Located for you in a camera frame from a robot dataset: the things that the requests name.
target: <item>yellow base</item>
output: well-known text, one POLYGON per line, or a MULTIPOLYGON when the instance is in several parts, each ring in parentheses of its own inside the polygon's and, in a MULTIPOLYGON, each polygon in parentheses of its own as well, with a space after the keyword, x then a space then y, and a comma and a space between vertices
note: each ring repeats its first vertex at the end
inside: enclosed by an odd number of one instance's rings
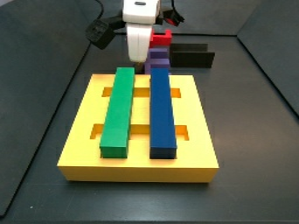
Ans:
POLYGON ((129 158, 102 158, 99 139, 115 75, 94 74, 59 168, 67 180, 211 182, 219 163, 191 75, 171 75, 177 159, 150 159, 150 75, 135 76, 129 158))

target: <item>table surface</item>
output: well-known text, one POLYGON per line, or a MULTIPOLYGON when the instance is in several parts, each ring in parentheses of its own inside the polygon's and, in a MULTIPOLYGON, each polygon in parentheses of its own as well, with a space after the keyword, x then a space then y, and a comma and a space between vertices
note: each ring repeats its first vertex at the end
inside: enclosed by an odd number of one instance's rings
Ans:
POLYGON ((234 37, 174 36, 207 43, 213 69, 193 74, 219 160, 210 184, 69 182, 57 167, 91 74, 131 67, 126 36, 94 46, 65 95, 3 222, 299 221, 298 117, 234 37))

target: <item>blue block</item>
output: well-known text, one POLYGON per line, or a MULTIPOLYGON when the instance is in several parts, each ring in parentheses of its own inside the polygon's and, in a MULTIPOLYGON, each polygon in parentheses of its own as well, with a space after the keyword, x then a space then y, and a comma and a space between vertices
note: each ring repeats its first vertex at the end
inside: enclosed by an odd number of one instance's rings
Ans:
POLYGON ((177 158, 174 106, 167 68, 151 71, 151 140, 150 158, 177 158))

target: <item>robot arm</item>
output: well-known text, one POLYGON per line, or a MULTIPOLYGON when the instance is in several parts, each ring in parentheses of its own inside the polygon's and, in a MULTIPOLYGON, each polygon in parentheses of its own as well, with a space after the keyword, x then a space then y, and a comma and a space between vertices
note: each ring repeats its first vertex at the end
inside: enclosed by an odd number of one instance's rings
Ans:
POLYGON ((126 22, 129 57, 145 63, 155 19, 161 11, 161 0, 125 0, 123 20, 126 22))

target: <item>green bar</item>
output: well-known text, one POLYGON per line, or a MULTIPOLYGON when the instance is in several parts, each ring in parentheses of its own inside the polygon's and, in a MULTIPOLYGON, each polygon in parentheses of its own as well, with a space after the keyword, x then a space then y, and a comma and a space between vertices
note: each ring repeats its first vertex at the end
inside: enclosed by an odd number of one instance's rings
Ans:
POLYGON ((134 90, 135 69, 119 67, 99 143, 103 158, 127 158, 134 90))

